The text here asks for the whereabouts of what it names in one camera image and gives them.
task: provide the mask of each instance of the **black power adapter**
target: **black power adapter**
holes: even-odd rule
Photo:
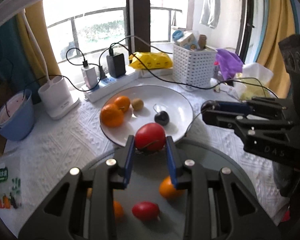
[[[123,53],[113,53],[113,49],[110,48],[109,55],[107,55],[107,63],[109,73],[112,77],[118,78],[126,73]]]

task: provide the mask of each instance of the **plastic bag with fruit print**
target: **plastic bag with fruit print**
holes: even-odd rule
[[[21,207],[20,157],[3,155],[0,157],[0,208]]]

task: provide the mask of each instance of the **blue curtain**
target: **blue curtain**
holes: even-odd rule
[[[33,102],[40,102],[40,86],[34,82],[35,76],[24,54],[15,17],[0,27],[0,80],[7,81],[14,92],[27,86],[32,90]]]

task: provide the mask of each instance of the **green logo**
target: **green logo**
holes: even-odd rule
[[[0,169],[0,183],[5,182],[8,179],[8,168],[5,167],[3,169]]]

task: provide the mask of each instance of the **white power adapter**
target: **white power adapter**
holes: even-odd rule
[[[81,67],[86,86],[91,89],[98,83],[96,69],[93,65]]]

